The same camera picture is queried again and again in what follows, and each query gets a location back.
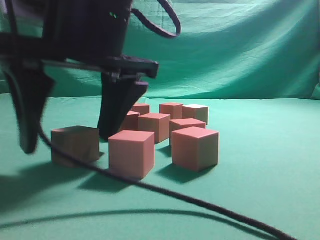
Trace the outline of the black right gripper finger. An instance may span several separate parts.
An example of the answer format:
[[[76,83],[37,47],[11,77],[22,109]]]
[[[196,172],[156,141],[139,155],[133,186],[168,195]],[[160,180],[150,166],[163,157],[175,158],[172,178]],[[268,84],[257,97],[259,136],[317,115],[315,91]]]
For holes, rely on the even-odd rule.
[[[147,92],[148,83],[137,79],[113,81],[101,75],[102,95],[97,128],[101,139],[107,141],[121,128],[133,105]]]
[[[37,147],[38,125],[55,82],[41,64],[31,67],[5,60],[3,72],[17,117],[19,145],[25,154],[32,154]]]

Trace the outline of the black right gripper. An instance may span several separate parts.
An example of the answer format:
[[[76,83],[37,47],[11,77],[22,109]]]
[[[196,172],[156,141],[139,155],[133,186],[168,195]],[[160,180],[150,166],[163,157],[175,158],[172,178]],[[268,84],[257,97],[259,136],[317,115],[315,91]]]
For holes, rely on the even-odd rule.
[[[159,64],[124,55],[131,0],[50,0],[41,37],[1,32],[2,61],[45,61],[114,79],[156,78]]]

